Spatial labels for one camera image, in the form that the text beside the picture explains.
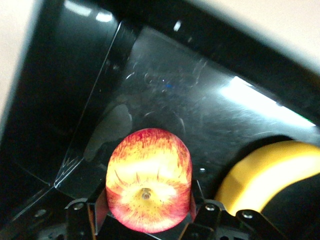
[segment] apple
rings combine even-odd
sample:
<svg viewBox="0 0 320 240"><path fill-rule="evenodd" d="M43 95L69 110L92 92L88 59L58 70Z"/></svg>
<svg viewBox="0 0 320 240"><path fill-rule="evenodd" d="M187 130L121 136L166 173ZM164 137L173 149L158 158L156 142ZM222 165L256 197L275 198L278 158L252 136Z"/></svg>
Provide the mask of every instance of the apple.
<svg viewBox="0 0 320 240"><path fill-rule="evenodd" d="M179 224L190 210L192 162L174 134L146 128L127 136L111 155L106 196L127 228L158 233Z"/></svg>

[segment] apple stem cavity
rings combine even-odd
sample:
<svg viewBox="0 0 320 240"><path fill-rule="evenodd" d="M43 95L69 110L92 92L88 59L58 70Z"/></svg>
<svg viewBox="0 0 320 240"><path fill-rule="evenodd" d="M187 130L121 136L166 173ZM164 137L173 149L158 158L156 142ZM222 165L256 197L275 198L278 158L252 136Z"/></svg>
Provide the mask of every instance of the apple stem cavity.
<svg viewBox="0 0 320 240"><path fill-rule="evenodd" d="M150 188L142 188L142 191L143 191L142 198L144 200L148 200L151 196L151 193L150 193L151 189Z"/></svg>

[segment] yellow banana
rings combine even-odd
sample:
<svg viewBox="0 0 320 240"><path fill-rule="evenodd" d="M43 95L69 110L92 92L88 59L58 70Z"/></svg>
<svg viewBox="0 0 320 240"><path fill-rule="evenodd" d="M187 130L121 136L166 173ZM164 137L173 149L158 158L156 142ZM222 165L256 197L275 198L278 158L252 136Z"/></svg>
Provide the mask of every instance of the yellow banana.
<svg viewBox="0 0 320 240"><path fill-rule="evenodd" d="M223 180L215 200L233 216L260 212L282 189L320 173L320 148L298 141L263 146L239 161Z"/></svg>

